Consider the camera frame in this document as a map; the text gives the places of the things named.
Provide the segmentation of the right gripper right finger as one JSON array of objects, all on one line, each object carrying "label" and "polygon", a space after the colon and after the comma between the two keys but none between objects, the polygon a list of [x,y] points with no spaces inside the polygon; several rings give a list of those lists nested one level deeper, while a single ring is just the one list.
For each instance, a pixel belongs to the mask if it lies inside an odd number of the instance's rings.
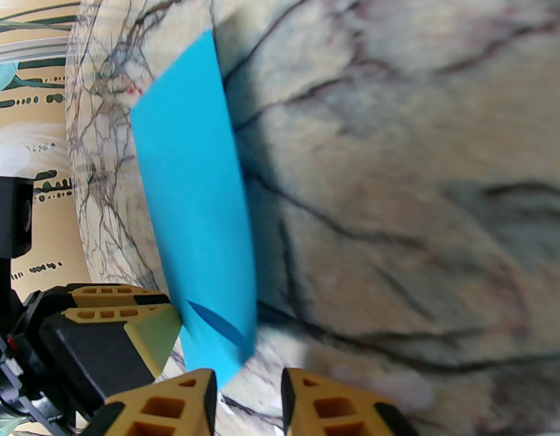
[{"label": "right gripper right finger", "polygon": [[281,378],[286,436],[417,436],[382,395],[297,368]]}]

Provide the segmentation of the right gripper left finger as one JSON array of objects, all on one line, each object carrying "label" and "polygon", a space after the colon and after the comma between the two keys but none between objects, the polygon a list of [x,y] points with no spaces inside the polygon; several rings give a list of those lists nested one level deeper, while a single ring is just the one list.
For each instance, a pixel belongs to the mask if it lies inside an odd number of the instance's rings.
[{"label": "right gripper left finger", "polygon": [[212,436],[216,374],[198,369],[108,398],[85,436]]}]

